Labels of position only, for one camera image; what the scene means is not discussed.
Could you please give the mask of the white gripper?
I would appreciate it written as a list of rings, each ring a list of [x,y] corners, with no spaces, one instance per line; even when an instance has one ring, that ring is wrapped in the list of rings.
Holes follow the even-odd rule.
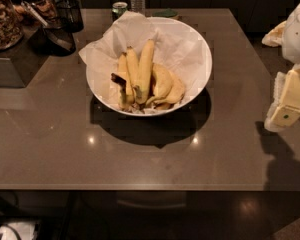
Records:
[[[300,118],[300,3],[287,18],[270,30],[262,44],[282,45],[283,57],[295,65],[286,74],[278,72],[274,81],[273,103],[267,112],[264,128],[280,132]]]

